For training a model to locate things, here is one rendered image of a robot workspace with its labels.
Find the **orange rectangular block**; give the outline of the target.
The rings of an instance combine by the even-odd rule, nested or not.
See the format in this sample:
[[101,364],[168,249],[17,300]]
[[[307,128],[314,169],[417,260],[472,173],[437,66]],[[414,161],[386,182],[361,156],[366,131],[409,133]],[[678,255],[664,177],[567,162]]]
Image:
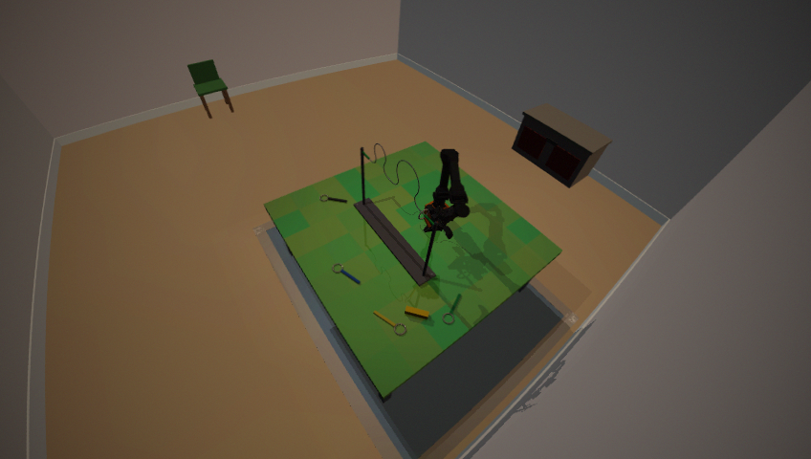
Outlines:
[[418,308],[407,306],[405,307],[405,314],[428,319],[429,311],[421,310]]

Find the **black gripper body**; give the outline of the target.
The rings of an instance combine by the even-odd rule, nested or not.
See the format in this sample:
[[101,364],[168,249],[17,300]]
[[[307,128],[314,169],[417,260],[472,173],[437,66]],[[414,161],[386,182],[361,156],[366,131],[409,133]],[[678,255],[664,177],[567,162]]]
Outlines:
[[448,223],[448,222],[450,222],[450,221],[454,221],[453,219],[455,218],[455,215],[454,215],[454,213],[452,212],[452,210],[451,210],[450,208],[448,208],[447,213],[448,213],[448,214],[451,214],[451,217],[450,217],[450,218],[449,218],[449,219],[448,219],[446,222],[444,222],[444,223],[443,223],[443,221],[442,221],[443,219],[441,219],[441,218],[439,218],[439,217],[437,216],[436,212],[434,211],[434,210],[435,210],[435,208],[433,207],[433,205],[432,205],[432,204],[429,204],[429,205],[427,205],[426,207],[427,207],[427,209],[429,210],[429,214],[433,216],[433,218],[434,218],[435,222],[438,222],[438,224],[439,224],[439,226],[440,226],[441,230],[444,230],[444,231],[445,231],[447,238],[448,238],[448,239],[451,239],[451,238],[452,238],[452,236],[453,236],[453,233],[452,233],[452,230],[449,228],[449,226],[447,226],[447,223]]

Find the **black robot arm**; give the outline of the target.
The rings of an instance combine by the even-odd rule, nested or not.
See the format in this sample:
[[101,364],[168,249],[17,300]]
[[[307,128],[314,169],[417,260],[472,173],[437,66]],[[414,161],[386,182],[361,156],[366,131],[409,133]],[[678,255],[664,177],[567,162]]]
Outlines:
[[[448,209],[445,208],[446,200],[450,200],[452,205],[449,207],[455,215],[459,217],[469,216],[471,210],[466,205],[469,203],[468,194],[465,191],[464,185],[461,183],[460,172],[458,170],[458,152],[455,149],[443,149],[441,151],[441,160],[443,163],[440,185],[436,187],[433,192],[433,203],[437,216],[446,222],[451,214],[448,214]],[[448,188],[449,175],[451,187]],[[465,200],[464,200],[465,199]],[[444,209],[445,208],[445,209]]]

